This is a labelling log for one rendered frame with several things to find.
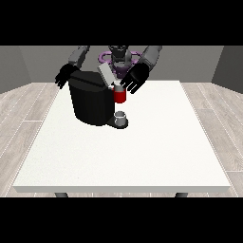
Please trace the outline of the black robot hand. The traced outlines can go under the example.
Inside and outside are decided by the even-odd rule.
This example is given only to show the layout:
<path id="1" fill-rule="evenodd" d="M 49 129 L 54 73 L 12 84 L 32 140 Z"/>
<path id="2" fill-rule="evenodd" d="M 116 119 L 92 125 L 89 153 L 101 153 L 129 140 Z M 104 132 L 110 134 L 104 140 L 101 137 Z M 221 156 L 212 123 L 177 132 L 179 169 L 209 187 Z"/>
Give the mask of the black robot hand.
<path id="1" fill-rule="evenodd" d="M 60 72 L 55 77 L 55 84 L 63 88 L 65 83 L 70 79 L 70 75 L 78 70 L 78 67 L 71 64 L 63 65 Z"/>
<path id="2" fill-rule="evenodd" d="M 121 80 L 120 85 L 131 94 L 135 94 L 149 77 L 147 64 L 135 64 Z"/>

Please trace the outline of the red pod holder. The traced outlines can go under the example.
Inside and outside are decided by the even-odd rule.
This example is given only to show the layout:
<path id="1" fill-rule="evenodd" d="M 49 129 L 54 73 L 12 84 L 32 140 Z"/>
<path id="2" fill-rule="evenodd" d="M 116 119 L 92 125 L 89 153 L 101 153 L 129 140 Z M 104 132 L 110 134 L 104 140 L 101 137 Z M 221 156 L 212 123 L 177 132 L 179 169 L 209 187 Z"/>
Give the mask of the red pod holder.
<path id="1" fill-rule="evenodd" d="M 113 88 L 114 102 L 124 103 L 126 101 L 126 90 L 122 86 L 115 86 Z"/>

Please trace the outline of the pale grey machine lid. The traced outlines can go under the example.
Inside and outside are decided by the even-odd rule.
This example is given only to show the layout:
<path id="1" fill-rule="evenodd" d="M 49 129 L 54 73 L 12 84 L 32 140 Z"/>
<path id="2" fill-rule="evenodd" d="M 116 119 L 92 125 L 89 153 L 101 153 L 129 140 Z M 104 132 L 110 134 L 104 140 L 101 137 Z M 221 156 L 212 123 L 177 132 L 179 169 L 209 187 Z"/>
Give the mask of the pale grey machine lid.
<path id="1" fill-rule="evenodd" d="M 103 64 L 99 65 L 98 70 L 99 70 L 100 74 L 102 75 L 103 81 L 106 86 L 110 86 L 116 81 L 116 78 L 115 78 L 113 72 L 111 71 L 108 63 L 103 63 Z"/>

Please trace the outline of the black coffee machine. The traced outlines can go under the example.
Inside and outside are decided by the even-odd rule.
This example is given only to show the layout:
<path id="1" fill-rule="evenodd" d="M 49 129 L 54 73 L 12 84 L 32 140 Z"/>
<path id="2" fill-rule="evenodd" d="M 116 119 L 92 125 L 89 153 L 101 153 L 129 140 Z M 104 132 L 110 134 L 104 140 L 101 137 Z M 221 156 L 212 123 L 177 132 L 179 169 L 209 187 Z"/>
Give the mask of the black coffee machine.
<path id="1" fill-rule="evenodd" d="M 89 125 L 110 125 L 117 129 L 128 126 L 128 119 L 115 117 L 114 91 L 109 89 L 99 72 L 76 70 L 68 80 L 75 116 Z"/>

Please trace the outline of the grey trunk with purple rings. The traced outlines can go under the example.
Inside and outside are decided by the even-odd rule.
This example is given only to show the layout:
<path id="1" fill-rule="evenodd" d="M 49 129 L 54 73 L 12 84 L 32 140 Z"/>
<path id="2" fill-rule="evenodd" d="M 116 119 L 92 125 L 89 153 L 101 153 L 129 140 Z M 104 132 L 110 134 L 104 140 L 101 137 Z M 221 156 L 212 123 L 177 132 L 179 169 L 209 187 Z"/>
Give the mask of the grey trunk with purple rings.
<path id="1" fill-rule="evenodd" d="M 108 63 L 112 72 L 118 79 L 122 79 L 141 56 L 140 52 L 131 51 L 129 46 L 109 46 L 109 50 L 102 52 L 98 61 L 100 64 Z"/>

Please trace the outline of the small grey cup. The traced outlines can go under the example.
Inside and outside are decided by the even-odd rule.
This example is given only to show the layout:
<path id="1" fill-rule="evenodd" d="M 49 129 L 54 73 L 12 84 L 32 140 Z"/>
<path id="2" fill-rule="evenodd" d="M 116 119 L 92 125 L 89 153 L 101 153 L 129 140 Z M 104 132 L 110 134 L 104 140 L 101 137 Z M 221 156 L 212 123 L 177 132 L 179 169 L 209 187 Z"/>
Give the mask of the small grey cup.
<path id="1" fill-rule="evenodd" d="M 125 125 L 125 123 L 126 123 L 126 115 L 125 115 L 125 113 L 123 111 L 117 111 L 114 114 L 114 117 L 115 117 L 115 124 L 117 126 Z"/>

